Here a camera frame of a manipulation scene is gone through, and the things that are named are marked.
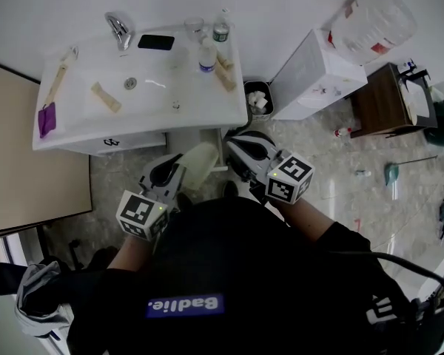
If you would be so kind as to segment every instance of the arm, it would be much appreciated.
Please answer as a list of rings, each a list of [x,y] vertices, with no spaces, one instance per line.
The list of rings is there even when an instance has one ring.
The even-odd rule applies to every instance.
[[[152,253],[150,242],[129,235],[115,258],[107,268],[138,271]]]
[[[309,240],[316,242],[334,223],[302,198],[293,205],[272,202],[286,222],[300,230]]]

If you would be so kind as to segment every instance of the sink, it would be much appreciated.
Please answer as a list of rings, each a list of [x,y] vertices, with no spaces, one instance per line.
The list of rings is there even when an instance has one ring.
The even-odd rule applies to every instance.
[[[174,36],[175,42],[170,51],[140,49],[143,34]],[[226,43],[218,44],[235,64],[237,87],[231,92],[213,72],[199,70],[198,44],[187,38],[182,25],[139,32],[123,52],[110,33],[76,45],[78,58],[70,62],[55,97],[56,129],[40,139],[35,123],[34,149],[69,148],[63,145],[143,132],[243,126],[247,121],[234,30]],[[46,60],[36,112],[66,51]],[[95,82],[121,103],[117,113],[91,91]]]

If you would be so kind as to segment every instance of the smartphone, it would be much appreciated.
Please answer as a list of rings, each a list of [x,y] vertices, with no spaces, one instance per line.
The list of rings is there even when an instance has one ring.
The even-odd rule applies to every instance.
[[[167,35],[143,34],[138,42],[140,49],[171,50],[175,38]]]

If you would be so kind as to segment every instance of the marble floor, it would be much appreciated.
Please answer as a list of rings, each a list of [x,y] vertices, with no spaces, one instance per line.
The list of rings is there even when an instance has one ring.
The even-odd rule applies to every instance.
[[[429,246],[441,244],[437,232],[439,206],[444,198],[444,148],[427,144],[421,132],[397,138],[333,135],[340,127],[355,125],[349,101],[338,101],[302,121],[267,121],[250,129],[265,132],[279,147],[296,151],[314,164],[315,177],[304,197],[316,208],[359,231],[375,251],[414,260]],[[165,151],[138,149],[91,157],[94,210],[47,226],[51,253],[72,264],[67,244],[78,238],[81,246],[76,254],[86,265],[96,250],[119,246],[124,233],[115,212],[122,192],[140,192],[138,179],[144,164]],[[432,155],[439,156],[400,166],[398,181],[385,186],[386,163]],[[371,176],[356,176],[357,170],[370,171]],[[226,179],[236,180],[242,195],[248,194],[247,185],[232,172],[211,174],[199,191],[189,194],[195,202],[217,197]],[[397,273],[393,265],[387,265],[386,270]]]

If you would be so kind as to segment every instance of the purple cloth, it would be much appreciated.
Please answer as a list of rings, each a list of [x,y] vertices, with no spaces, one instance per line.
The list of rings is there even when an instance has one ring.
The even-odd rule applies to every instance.
[[[38,112],[39,137],[44,138],[47,133],[56,128],[56,105],[51,103]]]

